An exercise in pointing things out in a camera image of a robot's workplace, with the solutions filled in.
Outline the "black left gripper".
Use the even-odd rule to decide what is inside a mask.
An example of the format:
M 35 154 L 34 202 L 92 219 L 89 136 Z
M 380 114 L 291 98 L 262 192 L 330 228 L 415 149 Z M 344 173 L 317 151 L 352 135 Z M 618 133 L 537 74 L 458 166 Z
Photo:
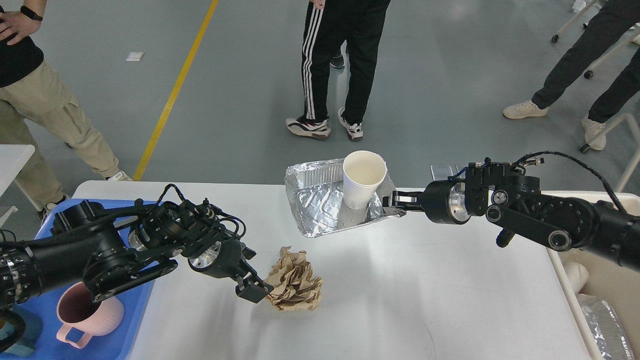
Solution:
M 237 296 L 257 304 L 274 291 L 274 286 L 262 280 L 247 260 L 242 260 L 244 248 L 245 244 L 237 239 L 216 241 L 198 257 L 189 258 L 189 266 L 213 278 L 235 280 Z

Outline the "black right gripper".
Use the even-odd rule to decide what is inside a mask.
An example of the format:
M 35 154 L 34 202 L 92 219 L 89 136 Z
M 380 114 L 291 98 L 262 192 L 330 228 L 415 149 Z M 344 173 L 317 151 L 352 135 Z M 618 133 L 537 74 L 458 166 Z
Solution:
M 466 208 L 466 185 L 452 180 L 433 181 L 425 191 L 392 191 L 382 198 L 382 207 L 407 212 L 425 212 L 437 224 L 465 224 L 471 215 Z

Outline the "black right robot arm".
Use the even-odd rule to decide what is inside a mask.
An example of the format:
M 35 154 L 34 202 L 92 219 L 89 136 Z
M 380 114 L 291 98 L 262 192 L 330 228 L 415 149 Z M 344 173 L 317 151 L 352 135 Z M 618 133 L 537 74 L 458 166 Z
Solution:
M 483 216 L 502 228 L 496 239 L 500 248 L 520 235 L 557 252 L 581 248 L 638 271 L 639 217 L 626 211 L 606 180 L 602 184 L 608 202 L 542 194 L 539 178 L 527 176 L 526 167 L 543 162 L 542 152 L 527 153 L 514 162 L 470 162 L 423 191 L 395 190 L 382 205 L 423 212 L 438 224 L 465 224 L 472 216 Z

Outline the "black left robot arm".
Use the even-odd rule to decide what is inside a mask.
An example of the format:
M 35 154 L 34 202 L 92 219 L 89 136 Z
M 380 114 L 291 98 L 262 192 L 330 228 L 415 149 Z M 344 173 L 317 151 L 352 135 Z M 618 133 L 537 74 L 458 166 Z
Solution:
M 240 298 L 258 303 L 270 294 L 274 287 L 249 264 L 256 253 L 242 242 L 245 223 L 208 199 L 178 198 L 116 208 L 85 199 L 53 214 L 50 237 L 2 240 L 1 319 L 13 332 L 1 339 L 1 350 L 26 330 L 14 305 L 74 281 L 87 286 L 90 301 L 105 303 L 174 271 L 179 255 L 195 272 L 234 280 Z

